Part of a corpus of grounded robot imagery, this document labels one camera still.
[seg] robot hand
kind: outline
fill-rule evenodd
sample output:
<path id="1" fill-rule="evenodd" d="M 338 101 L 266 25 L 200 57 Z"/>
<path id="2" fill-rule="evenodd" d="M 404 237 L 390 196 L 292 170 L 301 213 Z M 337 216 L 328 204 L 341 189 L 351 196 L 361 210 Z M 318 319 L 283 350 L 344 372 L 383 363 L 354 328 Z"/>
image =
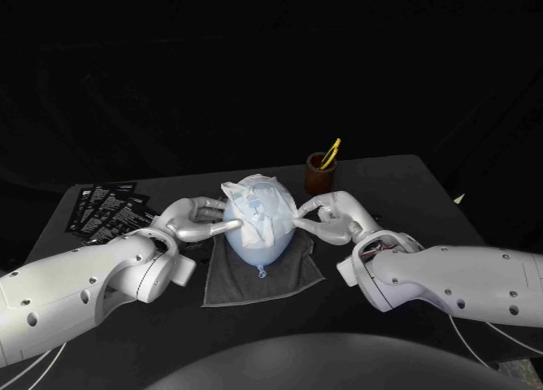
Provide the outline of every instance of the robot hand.
<path id="1" fill-rule="evenodd" d="M 319 223 L 302 218 L 316 207 L 321 207 Z M 298 218 L 292 223 L 332 245 L 344 245 L 350 240 L 357 244 L 365 236 L 381 230 L 355 198 L 345 191 L 314 197 L 298 209 Z"/>
<path id="2" fill-rule="evenodd" d="M 207 223 L 221 219 L 221 211 L 226 203 L 207 197 L 182 198 L 164 210 L 162 215 L 152 222 L 152 227 L 169 231 L 184 242 L 197 242 L 210 238 L 214 234 L 227 232 L 241 226 L 241 221 L 233 219 L 227 222 Z"/>

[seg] brown cup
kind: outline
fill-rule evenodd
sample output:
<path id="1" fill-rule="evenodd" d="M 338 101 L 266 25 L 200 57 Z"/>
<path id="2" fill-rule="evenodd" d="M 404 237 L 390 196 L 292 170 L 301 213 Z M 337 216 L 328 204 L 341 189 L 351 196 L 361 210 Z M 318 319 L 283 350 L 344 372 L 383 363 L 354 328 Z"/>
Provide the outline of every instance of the brown cup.
<path id="1" fill-rule="evenodd" d="M 332 188 L 334 170 L 337 166 L 335 158 L 328 164 L 327 169 L 318 169 L 325 152 L 315 152 L 306 158 L 306 171 L 303 172 L 303 190 L 306 194 L 315 197 L 329 193 Z"/>

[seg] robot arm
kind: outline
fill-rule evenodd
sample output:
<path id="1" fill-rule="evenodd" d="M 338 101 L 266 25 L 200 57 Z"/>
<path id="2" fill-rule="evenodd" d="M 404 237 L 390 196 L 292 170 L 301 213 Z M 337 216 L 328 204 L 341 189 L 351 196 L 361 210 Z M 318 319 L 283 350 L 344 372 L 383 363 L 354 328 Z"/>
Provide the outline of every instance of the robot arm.
<path id="1" fill-rule="evenodd" d="M 337 267 L 347 285 L 358 285 L 378 310 L 420 299 L 456 317 L 543 327 L 541 255 L 484 247 L 423 249 L 410 236 L 371 224 L 351 195 L 319 197 L 302 205 L 299 215 L 325 206 L 335 210 L 337 218 L 324 217 L 328 210 L 318 210 L 321 223 L 298 219 L 295 225 L 332 244 L 345 244 L 350 236 L 357 241 L 351 256 Z M 347 218 L 353 214 L 358 220 Z M 350 227 L 347 220 L 357 226 Z"/>
<path id="2" fill-rule="evenodd" d="M 0 278 L 0 367 L 71 340 L 125 303 L 152 302 L 171 281 L 187 284 L 195 262 L 179 255 L 175 237 L 192 242 L 240 226 L 237 220 L 198 223 L 221 217 L 208 207 L 224 203 L 179 199 L 151 227 L 42 258 Z"/>

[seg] yellow pen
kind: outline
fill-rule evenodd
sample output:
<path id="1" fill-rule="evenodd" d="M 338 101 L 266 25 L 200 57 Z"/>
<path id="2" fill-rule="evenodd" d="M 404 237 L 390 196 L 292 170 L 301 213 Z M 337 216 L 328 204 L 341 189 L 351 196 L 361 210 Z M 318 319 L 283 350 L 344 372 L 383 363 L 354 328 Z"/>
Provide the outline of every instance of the yellow pen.
<path id="1" fill-rule="evenodd" d="M 324 159 L 321 160 L 321 163 L 318 164 L 318 169 L 325 169 L 328 164 L 332 162 L 335 154 L 338 153 L 338 146 L 340 146 L 340 138 L 335 138 L 335 142 L 332 144 L 332 147 L 329 148 L 329 151 L 324 155 Z"/>

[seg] cable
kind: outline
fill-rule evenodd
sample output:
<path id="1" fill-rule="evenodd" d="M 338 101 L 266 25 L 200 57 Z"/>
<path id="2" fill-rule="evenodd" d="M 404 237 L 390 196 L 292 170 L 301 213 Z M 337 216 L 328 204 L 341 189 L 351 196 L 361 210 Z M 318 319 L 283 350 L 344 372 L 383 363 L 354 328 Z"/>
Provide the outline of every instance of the cable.
<path id="1" fill-rule="evenodd" d="M 458 328 L 456 328 L 455 322 L 452 321 L 452 316 L 451 316 L 451 315 L 449 315 L 449 319 L 451 319 L 452 327 L 453 327 L 455 332 L 456 332 L 456 336 L 458 336 L 458 338 L 461 339 L 462 344 L 465 345 L 466 349 L 471 351 L 471 354 L 472 354 L 472 356 L 477 358 L 477 360 L 479 361 L 479 363 L 481 363 L 484 366 L 487 366 L 487 367 L 490 368 L 490 366 L 484 363 L 484 360 L 478 357 L 478 355 L 477 355 L 477 354 L 474 353 L 474 351 L 471 350 L 471 347 L 468 346 L 468 344 L 466 344 L 466 342 L 465 342 L 465 339 L 464 339 L 462 336 L 461 336 L 461 332 L 459 332 L 459 330 L 458 330 Z"/>
<path id="2" fill-rule="evenodd" d="M 40 358 L 31 363 L 31 366 L 0 387 L 0 390 L 3 390 L 19 378 L 21 376 L 34 368 L 35 364 L 45 358 L 45 355 L 51 351 L 45 351 L 41 355 Z"/>
<path id="3" fill-rule="evenodd" d="M 37 383 L 40 382 L 40 380 L 41 380 L 42 377 L 45 376 L 45 373 L 48 372 L 50 368 L 53 367 L 54 362 L 57 361 L 57 357 L 58 357 L 60 353 L 63 352 L 64 347 L 65 347 L 65 343 L 63 343 L 63 346 L 60 347 L 60 350 L 58 350 L 58 352 L 57 352 L 57 356 L 54 357 L 54 359 L 53 359 L 53 361 L 51 361 L 51 364 L 50 364 L 48 367 L 45 368 L 45 372 L 40 375 L 40 378 L 34 381 L 32 386 L 31 386 L 27 390 L 31 390 L 31 389 L 37 386 Z"/>
<path id="4" fill-rule="evenodd" d="M 533 347 L 530 347 L 527 344 L 523 344 L 518 340 L 516 340 L 504 331 L 501 331 L 491 323 L 485 323 L 504 337 L 507 337 L 514 343 L 517 343 L 521 347 L 526 347 L 530 351 L 536 352 L 537 354 L 543 355 L 543 351 L 539 351 Z"/>

